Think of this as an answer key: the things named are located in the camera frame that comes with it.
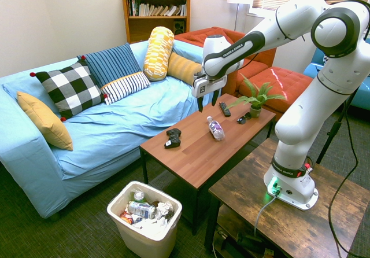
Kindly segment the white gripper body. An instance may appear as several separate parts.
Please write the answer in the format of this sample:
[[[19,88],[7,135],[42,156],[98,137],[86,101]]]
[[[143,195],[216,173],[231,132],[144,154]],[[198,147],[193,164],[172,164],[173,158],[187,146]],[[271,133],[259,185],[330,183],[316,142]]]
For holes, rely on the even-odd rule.
[[[217,80],[210,80],[208,75],[202,72],[195,73],[193,79],[192,95],[196,98],[218,91],[227,83],[227,76]]]

